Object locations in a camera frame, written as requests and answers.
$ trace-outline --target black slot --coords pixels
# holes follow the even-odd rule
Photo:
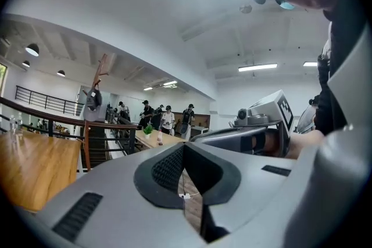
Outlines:
[[[286,176],[286,177],[288,177],[289,174],[291,173],[291,170],[287,170],[286,168],[273,167],[273,166],[264,166],[263,168],[261,168],[261,170],[272,172],[273,174],[278,174],[278,175]]]
[[[97,193],[85,193],[53,227],[53,231],[74,242],[102,198]]]

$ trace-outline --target white shirt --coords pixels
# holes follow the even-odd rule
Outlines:
[[[126,106],[126,105],[124,105],[124,106],[120,106],[119,107],[119,109],[120,109],[120,111],[124,111],[124,112],[127,112],[128,113],[128,116],[129,116],[129,108]]]
[[[173,128],[174,114],[172,112],[169,114],[165,112],[163,114],[162,120],[164,121],[163,127],[165,129],[171,130]]]

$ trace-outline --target gray plastic panel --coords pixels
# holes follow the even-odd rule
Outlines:
[[[37,218],[52,228],[85,192],[95,192],[103,199],[75,240],[77,245],[204,246],[204,240],[187,222],[182,210],[154,207],[134,186],[133,175],[138,165],[169,147],[145,150],[101,164],[56,195]]]
[[[210,153],[218,149],[204,144],[198,146]],[[291,170],[296,160],[248,155],[220,149],[218,152],[220,158],[232,162],[242,175],[240,186],[226,204],[209,207],[214,223],[231,232],[261,211],[287,179],[285,176],[264,171],[262,168],[269,165]]]

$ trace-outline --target white wall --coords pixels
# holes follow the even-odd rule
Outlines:
[[[91,85],[95,70],[93,68],[85,66],[76,67],[73,63],[64,63],[64,61],[59,61],[59,66],[61,67],[61,69],[64,69],[66,71],[65,78],[59,77],[56,74],[53,75],[42,73],[33,69],[21,71],[15,67],[9,66],[4,81],[5,85],[3,88],[3,97],[15,101],[21,105],[29,106],[32,109],[43,110],[47,113],[57,114],[64,117],[78,118],[49,109],[44,110],[41,107],[28,105],[27,103],[20,100],[15,100],[16,86],[19,85],[32,91],[37,91],[57,98],[75,101],[80,87],[82,85]],[[50,62],[48,66],[51,68],[51,70],[60,69],[57,65],[53,65],[52,62]],[[67,76],[76,78],[76,80],[69,79]],[[144,91],[139,91],[138,88],[136,89],[136,87],[110,76],[102,77],[102,81],[99,84],[99,89],[104,94],[106,103],[108,103],[108,101],[111,99],[110,93],[114,92],[115,94],[118,94],[118,98],[121,98],[123,102],[128,103],[130,109],[131,106],[133,108],[137,107],[134,109],[138,114],[140,113],[139,108],[143,109],[142,102],[145,99],[151,99],[151,96],[149,97],[149,94],[146,94]],[[11,109],[7,108],[6,106],[2,107],[2,114],[6,117],[9,117],[12,113],[13,111]],[[3,122],[3,125],[5,125],[2,126],[4,129],[9,129],[9,124],[7,124],[7,121]]]
[[[173,112],[182,113],[192,103],[195,114],[209,115],[210,99],[194,91],[181,91],[178,88],[159,88],[153,91],[151,106],[156,108],[160,105],[170,105]]]
[[[109,103],[111,104],[111,107],[115,108],[119,104],[119,96],[117,94],[110,94]]]
[[[239,109],[249,107],[259,99],[281,89],[295,117],[301,116],[309,105],[309,99],[321,91],[316,77],[225,82],[218,86],[218,100],[210,105],[212,114],[210,129],[228,128],[228,122],[233,121]]]
[[[126,51],[216,98],[216,83],[203,57],[150,4],[151,0],[12,0],[5,13],[73,30],[69,34],[82,33],[86,39],[94,38],[116,52]]]

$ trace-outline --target bottle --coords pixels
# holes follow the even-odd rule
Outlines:
[[[17,142],[17,139],[16,139],[16,119],[14,118],[14,115],[10,116],[9,124],[10,124],[10,138],[12,142],[15,143]]]
[[[22,113],[18,113],[18,119],[17,119],[17,133],[18,134],[23,134],[23,129],[22,129]]]

